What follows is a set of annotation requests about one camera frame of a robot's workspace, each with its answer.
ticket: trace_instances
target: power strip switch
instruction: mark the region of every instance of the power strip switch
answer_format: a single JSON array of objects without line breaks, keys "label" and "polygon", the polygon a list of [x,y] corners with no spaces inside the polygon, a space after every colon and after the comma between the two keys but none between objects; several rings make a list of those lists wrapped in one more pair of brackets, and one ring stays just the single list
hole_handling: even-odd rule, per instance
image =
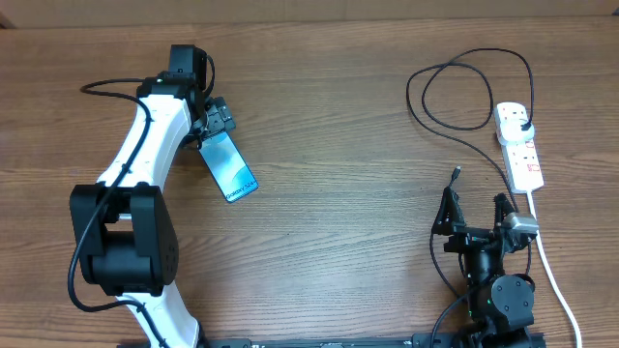
[{"label": "power strip switch", "polygon": [[516,102],[501,102],[494,110],[494,120],[512,192],[526,193],[542,187],[544,177],[533,142],[533,126],[529,130],[522,130],[519,126],[528,120],[524,106]]}]

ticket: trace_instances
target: wooden surface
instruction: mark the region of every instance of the wooden surface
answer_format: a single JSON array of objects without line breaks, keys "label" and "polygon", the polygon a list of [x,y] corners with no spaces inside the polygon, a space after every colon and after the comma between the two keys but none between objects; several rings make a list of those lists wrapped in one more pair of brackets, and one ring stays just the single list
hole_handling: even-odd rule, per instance
[{"label": "wooden surface", "polygon": [[0,23],[24,29],[497,18],[611,15],[618,7],[617,0],[0,0]]},{"label": "wooden surface", "polygon": [[[177,283],[210,337],[403,336],[428,332],[453,299],[429,259],[429,228],[456,165],[470,225],[489,226],[504,191],[476,153],[413,123],[408,75],[472,47],[518,51],[535,74],[536,192],[548,258],[586,347],[619,339],[619,21],[613,17],[243,24],[0,32],[0,345],[111,347],[143,333],[124,308],[87,314],[67,296],[69,194],[116,155],[135,106],[79,94],[100,79],[154,75],[171,44],[215,57],[215,93],[260,189],[232,205],[192,151],[165,200],[181,246]],[[481,53],[500,101],[528,101],[516,58]],[[420,87],[413,86],[419,104]],[[131,92],[133,86],[116,90]],[[486,117],[472,72],[437,79],[428,105],[459,125]],[[493,123],[457,134],[499,162]],[[527,209],[520,199],[520,206]],[[535,332],[567,347],[572,329],[537,250]],[[438,252],[459,289],[457,258]],[[526,253],[506,258],[522,272]],[[88,304],[109,301],[78,277]],[[443,329],[466,320],[464,308]]]}]

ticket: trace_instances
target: power strip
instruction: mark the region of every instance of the power strip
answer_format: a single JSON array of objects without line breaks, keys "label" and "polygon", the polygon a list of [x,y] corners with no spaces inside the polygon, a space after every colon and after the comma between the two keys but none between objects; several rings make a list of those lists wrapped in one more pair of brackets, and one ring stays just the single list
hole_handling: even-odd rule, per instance
[{"label": "power strip", "polygon": [[[531,215],[537,218],[533,204],[533,191],[544,185],[544,177],[542,176],[540,159],[533,142],[533,126],[531,126],[530,130],[521,130],[518,127],[514,127],[514,125],[526,119],[526,109],[523,105],[515,102],[501,102],[494,109],[496,135],[503,150],[503,159],[510,179],[510,189],[513,193],[526,193]],[[552,290],[554,290],[574,327],[576,348],[582,348],[580,327],[554,279],[552,269],[545,256],[540,231],[538,231],[536,243]]]}]

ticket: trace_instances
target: power cord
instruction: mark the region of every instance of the power cord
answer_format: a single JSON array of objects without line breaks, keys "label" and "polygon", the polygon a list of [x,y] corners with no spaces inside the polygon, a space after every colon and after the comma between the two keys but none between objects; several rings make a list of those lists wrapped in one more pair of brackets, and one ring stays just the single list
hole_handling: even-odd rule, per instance
[{"label": "power cord", "polygon": [[162,347],[162,348],[169,348],[167,343],[165,343],[165,339],[161,336],[161,334],[157,330],[157,327],[155,326],[155,323],[153,322],[153,319],[151,318],[150,314],[146,310],[145,304],[142,304],[142,303],[140,303],[138,301],[135,301],[135,300],[122,300],[122,301],[117,301],[117,302],[113,302],[113,303],[109,303],[109,304],[101,304],[101,305],[90,306],[90,305],[83,304],[77,298],[77,294],[75,293],[75,287],[74,287],[75,268],[77,267],[78,255],[81,252],[81,249],[82,249],[82,247],[84,245],[84,241],[86,241],[86,237],[88,235],[88,232],[90,232],[90,229],[91,229],[93,223],[95,222],[95,219],[97,219],[99,217],[99,213],[101,212],[101,210],[106,206],[107,201],[109,200],[109,198],[110,198],[111,194],[113,193],[113,191],[115,191],[118,188],[118,186],[123,181],[123,179],[125,178],[127,173],[129,173],[129,170],[130,170],[130,168],[132,166],[133,161],[135,160],[135,157],[139,153],[139,150],[141,149],[142,145],[144,144],[144,141],[146,140],[146,135],[148,135],[148,130],[150,129],[151,122],[153,122],[153,119],[151,117],[151,112],[148,109],[148,106],[146,106],[146,104],[144,102],[142,102],[140,99],[138,99],[136,97],[133,97],[133,96],[130,96],[130,95],[122,94],[122,93],[92,91],[91,90],[91,88],[93,88],[93,87],[102,86],[102,85],[105,85],[105,84],[110,84],[110,83],[126,83],[126,82],[138,82],[138,83],[141,83],[141,82],[144,82],[144,80],[140,79],[140,78],[109,79],[109,80],[89,83],[89,84],[87,84],[85,86],[82,86],[79,89],[80,92],[85,93],[85,94],[89,94],[89,95],[121,98],[121,99],[124,99],[124,100],[135,102],[140,107],[142,107],[142,109],[144,109],[144,113],[145,113],[146,117],[145,117],[145,120],[144,120],[144,130],[142,131],[142,134],[140,135],[139,139],[137,140],[137,144],[135,144],[135,148],[133,148],[133,151],[129,155],[129,158],[127,159],[127,162],[125,164],[123,164],[122,169],[121,169],[120,173],[118,174],[118,177],[116,177],[114,182],[107,189],[107,192],[103,195],[103,197],[100,200],[100,202],[97,204],[97,207],[95,208],[95,211],[93,212],[93,215],[88,220],[88,224],[86,224],[86,228],[84,229],[84,232],[82,233],[81,238],[79,239],[79,242],[77,243],[77,246],[75,247],[74,255],[71,258],[71,265],[69,266],[69,275],[68,275],[68,281],[67,281],[67,288],[68,288],[68,291],[69,291],[69,298],[71,299],[71,302],[73,302],[73,304],[77,308],[79,308],[79,309],[81,309],[81,310],[83,310],[85,312],[89,312],[89,313],[98,312],[98,311],[108,310],[108,309],[111,309],[111,308],[114,308],[114,307],[117,307],[117,306],[122,306],[122,305],[133,305],[133,306],[135,306],[137,308],[137,312],[138,313],[142,313],[142,315],[144,316],[144,319],[148,323],[148,327],[150,328],[151,332],[153,333],[153,335],[155,336],[155,338],[159,342],[160,347]]},{"label": "power cord", "polygon": [[[526,191],[526,198],[527,198],[527,202],[529,203],[529,210],[531,211],[531,215],[533,216],[533,218],[537,219],[538,217],[537,217],[537,214],[535,213],[535,205],[533,204],[533,193],[530,190]],[[561,306],[563,306],[563,309],[565,309],[565,312],[568,314],[568,318],[570,318],[570,322],[572,323],[572,326],[574,327],[576,348],[582,348],[582,336],[580,335],[580,327],[578,326],[578,323],[576,322],[576,318],[574,317],[574,314],[572,313],[570,306],[568,305],[567,301],[565,301],[563,294],[561,294],[561,290],[559,290],[559,285],[557,285],[557,282],[554,279],[554,275],[552,274],[552,270],[550,269],[548,260],[545,257],[544,245],[542,244],[542,235],[540,234],[539,230],[538,230],[538,237],[535,240],[537,241],[538,250],[540,251],[540,258],[542,259],[542,263],[544,264],[545,272],[548,275],[548,280],[550,280],[550,285],[552,286],[552,290],[554,290],[554,293],[559,299]]]},{"label": "power cord", "polygon": [[[507,176],[505,175],[505,173],[503,172],[503,170],[501,169],[501,167],[498,166],[498,164],[496,164],[496,162],[494,160],[492,160],[486,153],[484,153],[482,150],[480,150],[478,147],[476,147],[475,145],[466,142],[462,139],[459,139],[457,137],[454,136],[450,136],[448,134],[442,133],[438,130],[433,130],[432,128],[428,127],[426,124],[424,124],[419,117],[417,116],[417,114],[415,113],[415,111],[413,110],[413,106],[410,100],[410,83],[413,80],[413,78],[415,78],[417,75],[421,74],[421,73],[425,73],[428,71],[432,71],[432,70],[436,70],[436,72],[434,72],[434,74],[432,75],[432,77],[429,79],[429,81],[426,84],[426,87],[424,88],[424,92],[422,93],[422,106],[424,108],[424,112],[426,113],[426,115],[435,123],[437,123],[438,125],[445,127],[447,129],[450,130],[455,130],[455,131],[475,131],[475,130],[480,130],[483,127],[485,127],[487,125],[487,123],[490,121],[490,118],[492,117],[492,111],[493,111],[493,107],[494,107],[494,98],[492,96],[492,90],[490,88],[490,84],[487,81],[486,76],[484,75],[483,72],[481,72],[479,69],[475,68],[472,65],[466,64],[466,63],[460,63],[457,62],[456,59],[469,54],[469,53],[473,53],[473,52],[478,52],[478,51],[499,51],[499,52],[505,52],[505,53],[510,53],[513,54],[514,56],[518,57],[520,59],[520,61],[522,61],[522,63],[524,64],[528,76],[529,76],[529,85],[530,85],[530,89],[531,89],[531,111],[529,112],[529,120],[526,124],[522,125],[522,130],[526,131],[531,127],[531,124],[533,122],[533,105],[534,105],[534,87],[533,87],[533,73],[531,72],[531,67],[529,66],[529,63],[526,61],[526,59],[524,59],[523,56],[521,56],[519,53],[514,52],[512,50],[509,49],[504,49],[504,48],[474,48],[474,49],[469,49],[463,53],[460,53],[459,55],[457,55],[456,57],[452,58],[451,60],[449,60],[447,63],[443,63],[443,64],[437,64],[428,68],[424,68],[421,69],[415,73],[413,73],[409,78],[408,81],[406,82],[406,106],[408,107],[408,110],[410,111],[411,115],[413,116],[413,118],[415,118],[415,120],[426,130],[445,137],[447,139],[450,140],[454,140],[455,142],[458,142],[460,144],[466,145],[467,147],[471,148],[472,150],[474,150],[475,152],[477,152],[478,154],[480,154],[482,157],[484,157],[493,167],[494,169],[496,169],[496,171],[499,173],[499,175],[501,176],[501,179],[503,179],[503,183],[505,184],[505,187],[507,188],[508,194],[510,195],[510,198],[512,200],[512,204],[514,205],[514,209],[516,210],[516,212],[519,212],[518,209],[518,205],[516,203],[516,198],[514,197],[514,193],[512,192],[512,189],[510,188],[510,183],[509,180],[507,178]],[[434,80],[434,78],[436,78],[436,76],[438,76],[442,71],[444,71],[446,68],[448,67],[463,67],[463,68],[467,68],[470,69],[472,71],[474,71],[475,73],[478,73],[482,79],[484,80],[484,83],[486,84],[487,87],[487,92],[488,92],[488,96],[490,99],[490,103],[489,103],[489,112],[488,115],[486,117],[486,119],[478,126],[475,127],[458,127],[458,126],[452,126],[449,125],[447,123],[442,122],[441,120],[437,119],[436,117],[434,117],[432,115],[432,113],[429,111],[429,109],[427,108],[426,105],[426,92],[427,89],[429,88],[429,85],[432,83],[432,81]],[[457,296],[457,291],[454,288],[454,286],[452,286],[452,284],[450,284],[450,282],[447,280],[447,278],[445,278],[445,276],[443,275],[443,273],[440,270],[440,267],[438,266],[438,263],[436,262],[436,259],[434,257],[434,250],[433,250],[433,236],[432,234],[430,234],[430,243],[429,243],[429,248],[430,248],[430,255],[432,257],[432,262],[434,264],[434,267],[436,268],[436,271],[439,273],[439,275],[441,276],[441,278],[443,279],[443,281],[445,282],[445,284],[450,288],[450,290]],[[529,245],[527,246],[527,267],[526,267],[526,274],[529,275],[529,272],[531,270],[531,259],[532,259],[532,251],[531,251],[531,244],[529,243]],[[441,322],[444,320],[445,316],[447,316],[447,314],[457,305],[459,305],[462,301],[464,301],[465,299],[468,298],[468,296],[473,292],[473,290],[468,291],[466,294],[457,297],[457,299],[450,304],[450,306],[448,306],[445,311],[443,311],[443,313],[439,316],[438,320],[436,321],[436,324],[434,325],[434,329],[432,330],[432,336],[430,338],[430,348],[433,348],[434,346],[434,337],[436,336],[436,333],[438,331],[438,327],[440,326]]]}]

